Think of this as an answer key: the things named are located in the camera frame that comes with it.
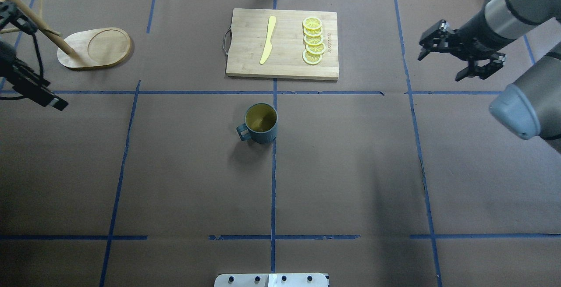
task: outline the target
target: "cutting board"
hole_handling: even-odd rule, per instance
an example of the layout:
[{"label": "cutting board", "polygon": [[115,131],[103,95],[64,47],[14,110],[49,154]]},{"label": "cutting board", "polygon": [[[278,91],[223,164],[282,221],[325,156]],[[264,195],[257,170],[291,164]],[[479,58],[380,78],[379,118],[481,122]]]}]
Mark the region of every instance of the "cutting board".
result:
[{"label": "cutting board", "polygon": [[[265,46],[269,16],[277,17],[271,43],[273,50],[265,64],[259,60]],[[325,47],[323,59],[309,65],[302,59],[305,49],[302,21],[308,16],[323,24]],[[330,80],[339,79],[339,48],[337,13],[322,11],[234,9],[232,42],[228,50],[226,75],[231,77],[289,78]]]}]

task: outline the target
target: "mug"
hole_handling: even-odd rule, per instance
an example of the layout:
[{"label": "mug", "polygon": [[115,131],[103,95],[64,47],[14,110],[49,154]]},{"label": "mug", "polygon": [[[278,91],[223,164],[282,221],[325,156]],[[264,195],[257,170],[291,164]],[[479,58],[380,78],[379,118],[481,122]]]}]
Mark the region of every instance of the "mug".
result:
[{"label": "mug", "polygon": [[245,123],[236,128],[242,141],[253,139],[256,143],[269,143],[277,137],[278,114],[267,103],[257,103],[247,109]]}]

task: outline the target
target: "mug handle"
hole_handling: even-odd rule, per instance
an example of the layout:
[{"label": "mug handle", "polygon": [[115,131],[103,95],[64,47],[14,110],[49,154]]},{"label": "mug handle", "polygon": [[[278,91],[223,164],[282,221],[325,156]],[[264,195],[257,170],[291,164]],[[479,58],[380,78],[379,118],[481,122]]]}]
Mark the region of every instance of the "mug handle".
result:
[{"label": "mug handle", "polygon": [[240,135],[241,141],[248,141],[249,139],[251,139],[251,135],[249,132],[242,135],[242,131],[248,131],[246,124],[241,124],[236,128],[236,130],[238,131],[238,135]]}]

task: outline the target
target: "yellow knife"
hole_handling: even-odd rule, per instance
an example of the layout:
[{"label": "yellow knife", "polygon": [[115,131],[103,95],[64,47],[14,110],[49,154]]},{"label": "yellow knife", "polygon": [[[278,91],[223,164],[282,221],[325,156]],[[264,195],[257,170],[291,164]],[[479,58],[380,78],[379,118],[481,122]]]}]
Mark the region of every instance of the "yellow knife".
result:
[{"label": "yellow knife", "polygon": [[269,16],[269,24],[267,25],[267,38],[265,39],[265,47],[263,48],[263,55],[261,55],[261,60],[259,64],[264,64],[269,58],[271,51],[273,50],[273,44],[271,43],[271,36],[273,35],[273,30],[277,24],[277,17],[274,15]]}]

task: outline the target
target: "lemon slice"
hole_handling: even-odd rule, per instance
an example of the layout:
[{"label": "lemon slice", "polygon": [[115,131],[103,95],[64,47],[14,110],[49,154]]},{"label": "lemon slice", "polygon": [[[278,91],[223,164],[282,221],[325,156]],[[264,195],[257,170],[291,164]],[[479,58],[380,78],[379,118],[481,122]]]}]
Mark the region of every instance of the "lemon slice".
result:
[{"label": "lemon slice", "polygon": [[325,52],[325,44],[321,43],[320,45],[306,45],[306,50],[312,55],[321,55]]},{"label": "lemon slice", "polygon": [[322,57],[321,55],[314,55],[313,53],[305,50],[304,52],[302,52],[302,58],[309,65],[317,65],[321,61]]},{"label": "lemon slice", "polygon": [[307,29],[320,29],[321,20],[316,18],[315,16],[309,16],[302,21],[302,25]]},{"label": "lemon slice", "polygon": [[311,37],[308,35],[304,35],[304,42],[310,46],[317,46],[323,43],[323,36],[319,35],[319,36]]},{"label": "lemon slice", "polygon": [[323,34],[323,30],[322,29],[307,29],[307,28],[304,28],[304,34],[308,35],[309,37],[318,37],[318,36],[321,36],[321,34]]}]

